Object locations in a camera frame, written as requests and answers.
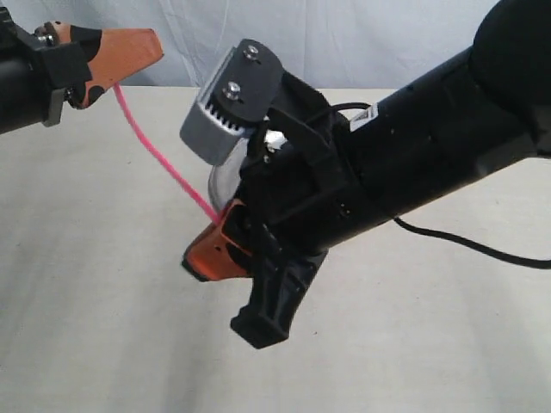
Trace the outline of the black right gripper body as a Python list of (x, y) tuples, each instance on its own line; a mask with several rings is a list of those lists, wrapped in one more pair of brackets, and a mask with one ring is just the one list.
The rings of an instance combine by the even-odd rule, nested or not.
[(344, 145), (350, 120), (342, 112), (352, 109), (362, 120), (370, 106), (331, 105), (304, 83), (244, 91), (238, 119), (257, 128), (238, 186), (238, 265), (245, 274), (257, 274), (270, 253), (318, 259), (370, 227), (370, 201)]

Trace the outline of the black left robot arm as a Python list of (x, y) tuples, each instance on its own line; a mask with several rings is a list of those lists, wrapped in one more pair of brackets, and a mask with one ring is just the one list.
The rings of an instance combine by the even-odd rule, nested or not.
[(56, 126), (65, 104), (84, 110), (164, 51), (151, 28), (83, 28), (49, 21), (29, 32), (1, 9), (1, 132)]

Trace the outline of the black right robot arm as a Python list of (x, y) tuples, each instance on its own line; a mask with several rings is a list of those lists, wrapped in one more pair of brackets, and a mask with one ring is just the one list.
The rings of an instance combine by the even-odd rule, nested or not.
[(180, 130), (214, 171), (238, 166), (183, 254), (200, 281), (249, 278), (231, 321), (254, 348), (288, 338), (329, 250), (492, 173), (550, 155), (550, 4), (501, 1), (471, 46), (358, 115), (264, 44), (230, 48)]

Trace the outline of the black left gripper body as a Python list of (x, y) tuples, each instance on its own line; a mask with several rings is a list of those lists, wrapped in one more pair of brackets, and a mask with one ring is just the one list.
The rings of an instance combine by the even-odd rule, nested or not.
[(53, 46), (1, 9), (1, 125), (55, 126), (67, 91), (91, 79), (80, 45)]

